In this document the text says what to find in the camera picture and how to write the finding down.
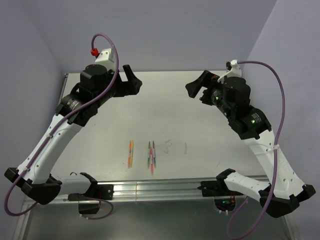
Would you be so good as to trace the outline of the green pen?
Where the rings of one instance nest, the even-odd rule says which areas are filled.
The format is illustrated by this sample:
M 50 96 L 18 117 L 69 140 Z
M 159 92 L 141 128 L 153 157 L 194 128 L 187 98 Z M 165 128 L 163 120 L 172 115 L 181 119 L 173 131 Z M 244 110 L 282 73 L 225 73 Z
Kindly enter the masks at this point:
M 150 149 L 151 149 L 151 142 L 148 142 L 148 152 L 147 152 L 147 167 L 148 169 L 150 168 L 150 157 L 151 157 L 151 153 L 150 153 Z

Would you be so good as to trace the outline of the pink pen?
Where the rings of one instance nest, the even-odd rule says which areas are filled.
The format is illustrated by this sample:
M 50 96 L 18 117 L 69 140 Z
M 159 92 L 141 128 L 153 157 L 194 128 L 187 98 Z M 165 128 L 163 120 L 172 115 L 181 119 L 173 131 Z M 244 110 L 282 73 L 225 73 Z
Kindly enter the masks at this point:
M 150 158 L 150 172 L 154 175 L 154 163 L 153 163 L 153 149 L 152 147 L 149 150 L 149 158 Z

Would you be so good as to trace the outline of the black pen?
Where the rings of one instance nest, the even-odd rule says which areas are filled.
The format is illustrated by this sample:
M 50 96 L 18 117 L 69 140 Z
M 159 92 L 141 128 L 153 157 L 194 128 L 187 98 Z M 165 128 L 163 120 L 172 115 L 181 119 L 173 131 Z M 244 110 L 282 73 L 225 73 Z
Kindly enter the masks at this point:
M 157 162 L 156 162 L 156 146 L 155 146 L 155 142 L 152 141 L 152 156 L 153 156 L 153 167 L 156 168 L 157 167 Z

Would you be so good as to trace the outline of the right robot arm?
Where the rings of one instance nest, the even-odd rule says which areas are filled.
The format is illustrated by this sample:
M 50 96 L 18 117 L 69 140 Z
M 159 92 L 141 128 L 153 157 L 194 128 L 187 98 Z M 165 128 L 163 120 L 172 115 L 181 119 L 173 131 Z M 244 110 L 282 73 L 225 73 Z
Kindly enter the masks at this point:
M 292 213 L 301 202 L 312 197 L 316 190 L 305 184 L 292 169 L 281 149 L 275 144 L 275 134 L 266 115 L 250 104 L 251 88 L 242 77 L 219 76 L 205 70 L 198 79 L 185 86 L 189 97 L 200 98 L 206 105 L 216 106 L 228 120 L 228 125 L 251 149 L 262 166 L 268 181 L 244 176 L 226 169 L 214 181 L 203 181 L 199 187 L 204 197 L 217 197 L 231 192 L 246 195 L 264 206 L 272 194 L 266 213 L 279 218 Z

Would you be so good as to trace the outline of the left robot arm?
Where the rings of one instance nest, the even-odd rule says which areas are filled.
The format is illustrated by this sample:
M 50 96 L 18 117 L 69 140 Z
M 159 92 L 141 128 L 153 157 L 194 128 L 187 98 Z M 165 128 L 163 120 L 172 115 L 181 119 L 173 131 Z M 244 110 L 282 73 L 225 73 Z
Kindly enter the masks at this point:
M 18 167 L 4 175 L 35 202 L 46 205 L 59 195 L 81 195 L 91 200 L 98 193 L 97 180 L 85 172 L 54 176 L 51 171 L 72 138 L 98 113 L 110 98 L 137 95 L 142 81 L 131 67 L 123 65 L 127 81 L 100 64 L 88 65 L 80 81 L 61 99 L 45 135 Z

